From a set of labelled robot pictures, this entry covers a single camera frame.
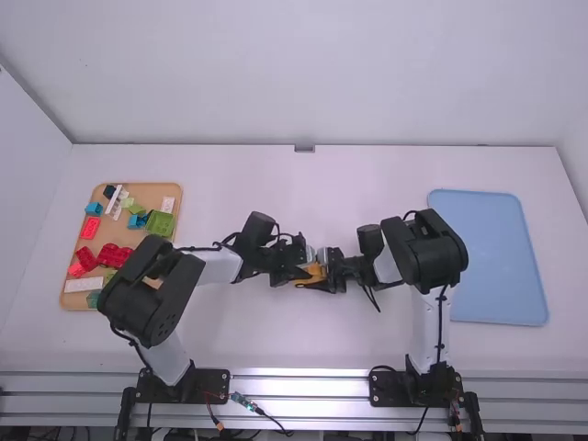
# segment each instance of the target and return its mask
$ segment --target metal base plate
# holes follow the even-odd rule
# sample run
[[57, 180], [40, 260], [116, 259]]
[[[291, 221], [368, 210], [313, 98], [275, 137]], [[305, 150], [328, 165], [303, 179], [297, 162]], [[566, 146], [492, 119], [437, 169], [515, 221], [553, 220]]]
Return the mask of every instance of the metal base plate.
[[[373, 407], [425, 407], [415, 404], [403, 384], [406, 372], [379, 370], [369, 378], [369, 403]], [[456, 373], [455, 389], [458, 391], [459, 406], [463, 400], [463, 384], [461, 376]], [[428, 407], [445, 409], [449, 402], [444, 399], [431, 400]]]
[[196, 369], [190, 373], [190, 386], [180, 385], [170, 388], [150, 369], [139, 373], [135, 402], [187, 404], [226, 404], [229, 400], [229, 381], [231, 372], [227, 369]]

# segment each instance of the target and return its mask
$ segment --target white lego brick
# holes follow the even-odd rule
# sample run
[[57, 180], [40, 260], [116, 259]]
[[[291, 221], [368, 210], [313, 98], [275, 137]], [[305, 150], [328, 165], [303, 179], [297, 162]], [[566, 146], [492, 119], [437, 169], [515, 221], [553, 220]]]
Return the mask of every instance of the white lego brick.
[[110, 211], [115, 208], [115, 204], [119, 203], [120, 190], [122, 190], [122, 184], [117, 185], [117, 189], [114, 190], [112, 198], [110, 198], [110, 202], [108, 202], [107, 209], [104, 211], [104, 214], [110, 214]]
[[171, 212], [174, 210], [174, 202], [175, 202], [175, 198], [173, 198], [171, 196], [164, 196], [161, 211], [164, 213], [171, 214]]
[[121, 212], [122, 212], [122, 207], [120, 206], [120, 204], [118, 204], [114, 210], [114, 214], [112, 215], [112, 219], [114, 219], [115, 221], [118, 221]]
[[63, 292], [80, 292], [91, 291], [93, 289], [102, 289], [103, 277], [86, 277], [76, 278], [74, 280], [65, 281], [65, 289]]

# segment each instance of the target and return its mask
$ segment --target lego brick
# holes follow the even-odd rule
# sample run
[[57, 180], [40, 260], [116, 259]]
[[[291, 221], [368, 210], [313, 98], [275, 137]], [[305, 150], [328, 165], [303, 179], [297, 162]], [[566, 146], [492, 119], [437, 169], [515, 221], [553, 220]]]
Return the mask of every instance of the lego brick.
[[171, 196], [164, 196], [164, 200], [162, 201], [162, 211], [163, 213], [171, 213], [174, 210], [174, 202], [175, 198]]
[[132, 204], [129, 207], [130, 214], [145, 214], [146, 210], [139, 204]]
[[124, 209], [127, 209], [132, 204], [135, 203], [135, 198], [124, 198], [120, 201], [120, 206]]
[[98, 253], [98, 257], [96, 258], [99, 265], [102, 266], [112, 266], [114, 254], [117, 252], [119, 248], [113, 243], [106, 243], [100, 253]]
[[86, 296], [85, 301], [89, 309], [95, 310], [98, 308], [98, 297], [100, 297], [101, 291], [102, 289], [96, 289]]
[[85, 208], [85, 214], [88, 216], [100, 216], [102, 214], [104, 207], [99, 202], [92, 202], [87, 205]]
[[129, 248], [128, 246], [123, 246], [122, 248], [119, 248], [115, 253], [116, 261], [114, 267], [116, 269], [121, 269], [133, 251], [134, 250], [132, 248]]
[[82, 239], [94, 239], [99, 226], [100, 218], [88, 218], [85, 222], [84, 228], [82, 228], [82, 234], [80, 234], [80, 237]]
[[120, 195], [128, 196], [129, 192], [125, 190], [121, 184], [117, 185], [117, 188], [114, 190], [112, 197], [110, 198], [110, 202], [108, 202], [107, 209], [104, 211], [104, 214], [110, 216], [115, 221], [119, 220], [120, 213], [122, 212], [122, 207], [120, 206], [121, 197]]
[[119, 248], [113, 243], [107, 243], [98, 253], [97, 262], [102, 266], [121, 269], [134, 250], [127, 246]]
[[154, 209], [149, 220], [147, 220], [145, 230], [152, 232], [153, 234], [159, 234], [163, 237], [169, 237], [172, 232], [174, 232], [174, 227], [175, 220], [173, 214], [163, 213], [162, 211]]
[[103, 277], [86, 277], [65, 281], [63, 292], [80, 292], [91, 291], [93, 289], [102, 289]]
[[77, 250], [75, 255], [80, 259], [80, 265], [86, 272], [90, 272], [98, 266], [96, 258], [87, 246], [83, 246]]
[[116, 269], [108, 270], [107, 274], [104, 276], [104, 286], [106, 286], [108, 284], [108, 282], [110, 280], [112, 280], [112, 278], [114, 277], [115, 274], [117, 274]]
[[141, 227], [141, 220], [142, 218], [140, 218], [138, 214], [131, 214], [127, 228], [130, 230], [139, 230]]
[[116, 189], [117, 188], [112, 185], [107, 185], [102, 194], [105, 196], [106, 199], [111, 199]]
[[79, 262], [76, 262], [73, 265], [71, 265], [69, 268], [67, 268], [67, 272], [70, 276], [75, 277], [75, 278], [79, 278], [79, 277], [83, 276], [87, 271], [84, 269], [82, 264], [80, 264]]

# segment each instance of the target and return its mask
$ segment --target white table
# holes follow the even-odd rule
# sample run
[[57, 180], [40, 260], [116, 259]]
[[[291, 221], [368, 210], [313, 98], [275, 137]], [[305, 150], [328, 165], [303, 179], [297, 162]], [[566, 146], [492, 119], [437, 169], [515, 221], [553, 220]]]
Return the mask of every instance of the white table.
[[[252, 210], [310, 244], [358, 254], [356, 227], [426, 207], [435, 188], [505, 191], [526, 215], [550, 313], [541, 328], [452, 322], [451, 353], [481, 397], [487, 431], [588, 433], [588, 228], [554, 148], [77, 146], [0, 334], [0, 424], [113, 425], [140, 362], [95, 312], [58, 296], [83, 208], [102, 182], [175, 181], [184, 189], [176, 241], [207, 245]], [[404, 287], [354, 284], [330, 295], [272, 289], [266, 277], [199, 289], [179, 332], [197, 366], [231, 368], [232, 389], [258, 397], [291, 428], [414, 428], [421, 410], [373, 409], [369, 368], [403, 368], [411, 330]], [[236, 404], [227, 426], [271, 427]], [[137, 406], [135, 424], [145, 423]], [[424, 430], [442, 430], [432, 410]], [[203, 406], [153, 406], [153, 425], [210, 426]]]

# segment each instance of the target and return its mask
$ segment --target green lego brick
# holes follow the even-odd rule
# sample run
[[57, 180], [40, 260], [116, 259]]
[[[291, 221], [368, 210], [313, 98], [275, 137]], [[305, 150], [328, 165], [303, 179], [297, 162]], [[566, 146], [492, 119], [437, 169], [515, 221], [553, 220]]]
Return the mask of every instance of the green lego brick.
[[135, 203], [135, 198], [124, 198], [120, 201], [120, 206], [124, 209], [127, 209], [129, 207], [132, 207], [132, 205]]
[[95, 310], [98, 308], [98, 296], [100, 296], [100, 291], [101, 289], [96, 289], [90, 292], [90, 294], [88, 294], [85, 298], [89, 309]]
[[110, 270], [108, 270], [107, 274], [104, 277], [104, 286], [107, 285], [107, 283], [114, 277], [115, 274], [117, 274], [117, 270], [116, 269], [110, 269]]
[[175, 219], [171, 213], [164, 213], [154, 209], [147, 220], [145, 230], [163, 237], [169, 237], [174, 232]]
[[145, 214], [147, 211], [139, 204], [132, 204], [129, 207], [129, 212], [130, 214]]

